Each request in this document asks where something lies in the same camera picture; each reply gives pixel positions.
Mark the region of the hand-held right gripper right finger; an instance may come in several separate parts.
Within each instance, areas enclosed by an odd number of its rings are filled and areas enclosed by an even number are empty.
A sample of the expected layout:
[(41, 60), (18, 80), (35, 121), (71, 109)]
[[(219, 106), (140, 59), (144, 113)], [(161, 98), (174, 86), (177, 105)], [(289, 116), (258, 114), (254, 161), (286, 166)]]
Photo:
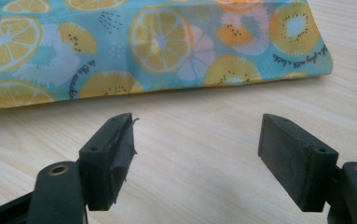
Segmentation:
[(338, 153), (289, 119), (265, 114), (257, 151), (303, 212), (321, 212)]

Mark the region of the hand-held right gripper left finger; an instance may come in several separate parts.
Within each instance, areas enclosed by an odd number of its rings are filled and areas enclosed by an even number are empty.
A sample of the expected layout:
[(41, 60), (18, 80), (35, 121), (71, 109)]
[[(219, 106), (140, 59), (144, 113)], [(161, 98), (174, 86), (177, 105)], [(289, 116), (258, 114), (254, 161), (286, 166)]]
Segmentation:
[(86, 205), (90, 211), (108, 211), (126, 180), (134, 148), (132, 113), (110, 118), (79, 150)]

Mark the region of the blue fruit-print fabric bag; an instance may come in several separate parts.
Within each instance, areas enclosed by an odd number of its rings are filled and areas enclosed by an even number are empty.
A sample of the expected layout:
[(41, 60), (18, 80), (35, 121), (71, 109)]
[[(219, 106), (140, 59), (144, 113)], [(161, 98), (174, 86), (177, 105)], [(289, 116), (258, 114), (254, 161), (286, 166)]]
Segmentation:
[(0, 0), (0, 108), (332, 69), (308, 0)]

